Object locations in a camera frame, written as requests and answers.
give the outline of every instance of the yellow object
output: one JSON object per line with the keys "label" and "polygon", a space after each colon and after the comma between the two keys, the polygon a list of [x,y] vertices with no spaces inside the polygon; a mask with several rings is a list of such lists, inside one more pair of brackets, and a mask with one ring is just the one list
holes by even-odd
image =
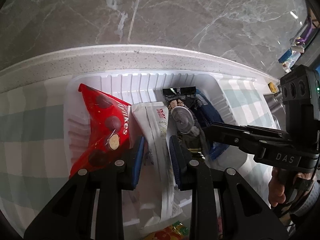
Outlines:
{"label": "yellow object", "polygon": [[275,84],[273,84],[272,82],[270,82],[270,83],[268,84],[268,86],[269,86],[270,91],[271,91],[272,93],[277,93],[277,92],[278,92],[277,87],[276,87]]}
{"label": "yellow object", "polygon": [[180,221],[175,222],[160,231],[151,233],[143,240],[183,240],[189,235],[189,229]]}

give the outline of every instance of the black snack package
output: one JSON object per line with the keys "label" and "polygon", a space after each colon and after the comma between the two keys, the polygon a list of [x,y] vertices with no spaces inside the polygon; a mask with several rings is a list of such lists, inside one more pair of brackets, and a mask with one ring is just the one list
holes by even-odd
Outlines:
{"label": "black snack package", "polygon": [[178,140],[194,159],[204,161],[208,147],[195,114],[190,110],[196,104],[196,87],[165,88],[162,93],[169,111],[176,121]]}

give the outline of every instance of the gray marble surface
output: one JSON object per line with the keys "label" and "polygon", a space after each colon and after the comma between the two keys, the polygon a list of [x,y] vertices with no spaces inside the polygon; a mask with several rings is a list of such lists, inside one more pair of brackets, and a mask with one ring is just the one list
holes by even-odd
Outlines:
{"label": "gray marble surface", "polygon": [[131,43],[201,51],[279,78],[277,59],[306,16],[304,0],[7,0],[0,69],[60,49]]}

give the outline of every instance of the white snack package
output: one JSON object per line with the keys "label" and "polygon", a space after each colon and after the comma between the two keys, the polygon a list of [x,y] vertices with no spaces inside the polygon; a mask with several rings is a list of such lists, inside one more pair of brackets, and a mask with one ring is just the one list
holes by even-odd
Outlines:
{"label": "white snack package", "polygon": [[172,213],[174,177],[166,142],[168,108],[162,102],[140,103],[132,105],[131,111],[148,142],[137,185],[143,228],[177,216],[182,210],[175,208]]}

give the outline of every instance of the colorful candy bag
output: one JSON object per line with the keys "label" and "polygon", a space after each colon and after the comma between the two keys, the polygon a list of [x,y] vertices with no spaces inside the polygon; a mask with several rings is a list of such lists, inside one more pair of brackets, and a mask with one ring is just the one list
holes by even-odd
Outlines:
{"label": "colorful candy bag", "polygon": [[188,239],[189,229],[180,221],[175,222],[160,231],[151,233],[143,240],[183,240]]}
{"label": "colorful candy bag", "polygon": [[94,171],[105,167],[130,147],[130,104],[84,84],[79,92],[90,114],[91,134],[88,149],[73,164],[70,178],[82,168]]}

